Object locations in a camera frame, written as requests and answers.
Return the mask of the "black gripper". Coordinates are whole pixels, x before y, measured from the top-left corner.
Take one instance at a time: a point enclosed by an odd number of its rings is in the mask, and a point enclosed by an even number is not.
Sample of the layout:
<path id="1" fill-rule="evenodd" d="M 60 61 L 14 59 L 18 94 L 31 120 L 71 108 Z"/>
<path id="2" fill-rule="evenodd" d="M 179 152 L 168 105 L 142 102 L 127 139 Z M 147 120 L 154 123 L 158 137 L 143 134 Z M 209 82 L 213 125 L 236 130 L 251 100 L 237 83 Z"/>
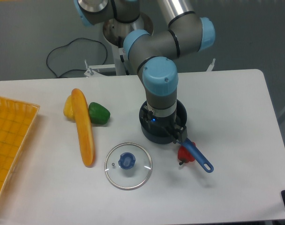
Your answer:
<path id="1" fill-rule="evenodd" d="M 176 105 L 166 109 L 156 109 L 150 105 L 143 105 L 142 127 L 152 134 L 170 134 L 174 129 L 175 143 L 182 143 L 188 137 L 186 125 L 180 126 Z"/>

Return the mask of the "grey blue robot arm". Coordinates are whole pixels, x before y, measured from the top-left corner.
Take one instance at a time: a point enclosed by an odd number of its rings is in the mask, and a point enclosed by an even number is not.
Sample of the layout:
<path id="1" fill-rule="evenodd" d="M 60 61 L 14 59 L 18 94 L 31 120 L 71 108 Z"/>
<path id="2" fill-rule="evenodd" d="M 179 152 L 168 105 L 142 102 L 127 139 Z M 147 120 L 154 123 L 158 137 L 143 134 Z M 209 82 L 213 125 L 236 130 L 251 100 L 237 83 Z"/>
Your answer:
<path id="1" fill-rule="evenodd" d="M 147 30 L 137 0 L 76 0 L 84 24 L 113 22 L 116 45 L 125 51 L 145 89 L 139 119 L 152 142 L 182 143 L 187 139 L 187 113 L 177 99 L 178 71 L 174 60 L 213 45 L 212 21 L 196 15 L 187 0 L 160 0 L 168 29 L 153 35 Z"/>

